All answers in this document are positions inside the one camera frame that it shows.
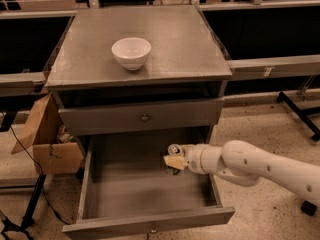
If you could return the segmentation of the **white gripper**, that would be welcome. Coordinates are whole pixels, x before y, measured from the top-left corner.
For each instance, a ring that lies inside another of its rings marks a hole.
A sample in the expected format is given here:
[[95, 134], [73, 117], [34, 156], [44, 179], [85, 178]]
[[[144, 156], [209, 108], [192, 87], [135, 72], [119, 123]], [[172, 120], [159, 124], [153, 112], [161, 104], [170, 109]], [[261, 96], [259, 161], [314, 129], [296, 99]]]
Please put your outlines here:
[[186, 165], [192, 173], [201, 174], [202, 147], [200, 145], [183, 145], [182, 148], [184, 159], [180, 155], [166, 155], [164, 156], [165, 164], [178, 170], [184, 170]]

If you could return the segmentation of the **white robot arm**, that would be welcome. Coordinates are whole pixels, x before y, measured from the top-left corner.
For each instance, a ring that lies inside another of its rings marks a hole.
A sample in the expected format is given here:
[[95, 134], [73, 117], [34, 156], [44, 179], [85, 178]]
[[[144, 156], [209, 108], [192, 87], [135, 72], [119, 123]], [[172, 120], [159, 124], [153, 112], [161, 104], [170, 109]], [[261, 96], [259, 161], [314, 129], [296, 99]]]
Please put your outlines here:
[[278, 156], [244, 141], [233, 140], [223, 146], [171, 144], [164, 162], [178, 170], [213, 174], [244, 187], [263, 177], [320, 206], [319, 166]]

